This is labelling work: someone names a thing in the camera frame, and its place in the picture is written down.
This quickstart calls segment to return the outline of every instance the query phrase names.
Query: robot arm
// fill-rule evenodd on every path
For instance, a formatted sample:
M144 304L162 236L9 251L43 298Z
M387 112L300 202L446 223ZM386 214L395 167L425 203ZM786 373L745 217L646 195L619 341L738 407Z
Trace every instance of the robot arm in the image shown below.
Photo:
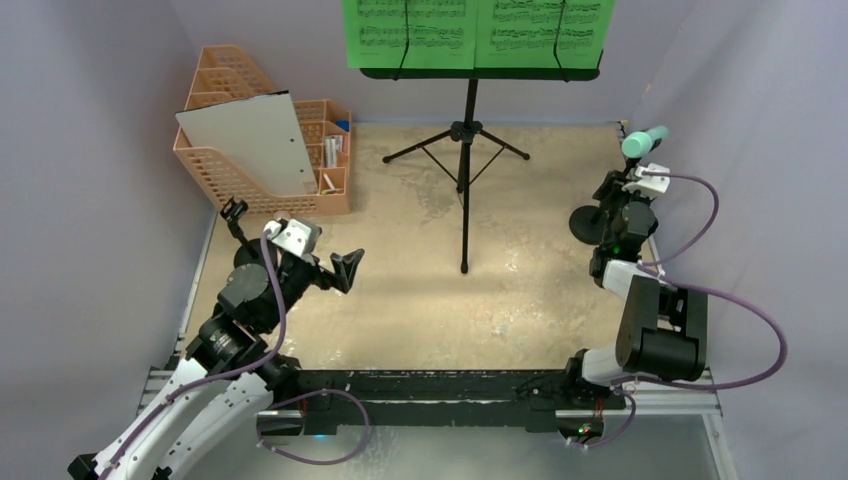
M653 200L664 194L669 172L657 164L638 165L668 134L664 127L629 135L622 143L626 168L611 171L593 195L598 219L606 218L590 262L595 283L625 300L614 344L578 352L581 378L609 386L626 373L663 380L697 380L704 370L707 344L707 297L677 289L637 268L641 250L658 222Z
M604 288L625 299L615 343L585 352L581 376L609 386L626 374L666 381L700 378L707 356L707 296L678 289L621 260L607 262Z
M253 372L230 380L198 386L169 402L169 395L191 382L249 365L266 355L262 334L278 325L279 310L271 278L261 255L251 251L258 242L244 241L238 218L247 211L233 200L222 210L230 230L242 243L235 269L219 292L212 317L200 327L167 385L130 427L97 454L81 455L68 472L75 480L175 480L243 420L267 408L274 400L297 394L300 363L277 354ZM353 286L362 249L348 255L333 254L334 271L320 266L312 251L320 227L305 220L272 221L265 226L276 260L276 276L286 310L310 285L343 293ZM110 459L124 446L131 432L141 428L120 460Z

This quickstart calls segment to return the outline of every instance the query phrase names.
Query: musical notes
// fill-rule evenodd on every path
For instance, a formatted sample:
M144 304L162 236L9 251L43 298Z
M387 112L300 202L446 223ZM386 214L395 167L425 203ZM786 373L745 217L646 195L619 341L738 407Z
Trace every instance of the musical notes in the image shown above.
M489 45L496 51L526 49L526 48L551 48L556 38L556 29L538 28L532 30L520 29L494 29L489 37ZM593 30L570 30L562 29L557 41L558 50L571 50L581 47L591 47L595 38Z
M343 0L348 65L472 68L479 1Z
M448 6L448 5L465 5L466 0L356 0L357 5L359 6L368 6L368 5L400 5L403 7L403 4L406 3L409 6L418 6L418 5L434 5L434 6Z
M362 27L359 44L363 47L405 47L406 28ZM447 47L459 49L465 44L462 28L410 27L410 47Z
M496 0L492 9L492 19L498 22L529 21L530 23L545 23L559 20L562 14L563 25L585 25L597 22L601 12L600 3L566 4L539 3L518 0Z
M566 2L342 0L348 65L557 68L556 40L563 68L594 69L615 0Z
M475 66L595 68L615 0L480 0Z
M357 13L365 18L460 18L467 0L357 0Z

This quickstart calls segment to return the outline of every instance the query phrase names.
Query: mint green object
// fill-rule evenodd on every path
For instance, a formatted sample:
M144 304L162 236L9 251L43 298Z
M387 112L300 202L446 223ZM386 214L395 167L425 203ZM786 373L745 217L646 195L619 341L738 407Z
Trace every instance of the mint green object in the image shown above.
M668 129L662 126L633 132L621 142L621 153L627 158L642 158L654 148L654 143L667 136Z

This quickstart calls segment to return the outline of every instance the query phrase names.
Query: sheet music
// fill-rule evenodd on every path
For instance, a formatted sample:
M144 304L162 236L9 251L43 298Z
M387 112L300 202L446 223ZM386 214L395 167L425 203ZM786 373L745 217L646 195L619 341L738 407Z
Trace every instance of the sheet music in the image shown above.
M408 34L403 68L473 68L477 4L478 0L343 0L348 66L398 68Z
M408 34L403 68L410 69L557 68L555 41L563 68L595 68L615 6L615 0L566 0L564 9L562 0L342 2L348 66L397 68Z
M478 12L475 66L595 68L614 0L486 0Z

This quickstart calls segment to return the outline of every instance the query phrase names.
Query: gray wall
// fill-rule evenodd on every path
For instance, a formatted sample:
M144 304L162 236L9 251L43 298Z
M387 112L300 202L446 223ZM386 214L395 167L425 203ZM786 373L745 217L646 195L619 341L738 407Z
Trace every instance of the gray wall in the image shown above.
M339 0L171 1L196 50L241 45L296 99L333 98L366 121L447 122L462 116L464 81L371 80L347 68ZM619 1L597 80L483 81L478 117L503 123L629 118L693 3Z
M195 60L167 0L0 16L0 471L65 478L173 348L212 212L170 152Z
M671 130L651 160L721 194L712 231L670 273L764 306L788 336L783 371L720 395L744 479L845 478L848 469L846 18L838 0L698 2L633 116L635 128ZM668 253L700 228L709 197L677 181L656 205ZM771 364L776 341L759 319L719 301L711 308L718 380Z

